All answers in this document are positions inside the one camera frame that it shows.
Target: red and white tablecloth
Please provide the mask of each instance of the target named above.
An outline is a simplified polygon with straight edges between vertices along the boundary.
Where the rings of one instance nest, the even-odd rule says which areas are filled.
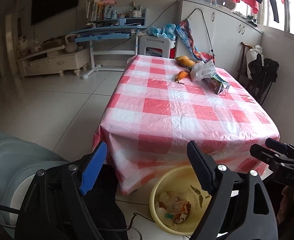
[[[186,148],[194,140],[202,152],[231,170],[263,174],[267,166],[250,156],[254,143],[279,140],[277,127],[262,107],[225,70],[231,84],[216,95],[205,81],[184,78],[175,60],[135,56],[111,96],[94,135],[108,145],[123,194],[129,194],[169,169],[189,164]]]

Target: hand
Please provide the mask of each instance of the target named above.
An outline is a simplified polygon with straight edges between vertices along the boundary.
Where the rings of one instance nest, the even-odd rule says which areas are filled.
[[[285,186],[281,194],[283,195],[283,199],[280,203],[280,209],[277,215],[278,224],[285,220],[286,214],[294,203],[294,188]]]

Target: desk leg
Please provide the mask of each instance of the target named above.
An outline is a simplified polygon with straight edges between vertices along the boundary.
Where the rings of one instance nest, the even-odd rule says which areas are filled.
[[[138,54],[138,31],[136,31],[135,55]]]
[[[89,70],[86,74],[81,76],[81,79],[87,79],[88,76],[95,71],[95,61],[94,61],[94,49],[93,49],[93,41],[89,41],[89,52],[90,52],[90,67],[91,70]]]

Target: row of books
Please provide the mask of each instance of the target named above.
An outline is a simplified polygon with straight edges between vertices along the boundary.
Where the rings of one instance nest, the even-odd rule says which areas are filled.
[[[105,6],[99,5],[100,0],[90,0],[86,2],[87,22],[103,20],[105,17]]]

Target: silver bolt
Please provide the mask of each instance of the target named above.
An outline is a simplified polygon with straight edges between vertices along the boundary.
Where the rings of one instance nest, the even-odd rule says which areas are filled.
[[[38,170],[37,172],[36,172],[36,175],[37,176],[43,176],[45,174],[45,171],[44,170]]]
[[[255,171],[255,170],[251,170],[251,171],[250,171],[250,174],[251,174],[252,176],[257,176],[257,175],[258,175],[257,171]]]
[[[77,169],[77,165],[76,164],[71,164],[71,165],[68,166],[68,169],[70,171],[75,171]]]
[[[227,170],[227,167],[224,166],[223,164],[220,164],[220,165],[218,165],[218,170],[220,170],[220,171],[226,171]]]

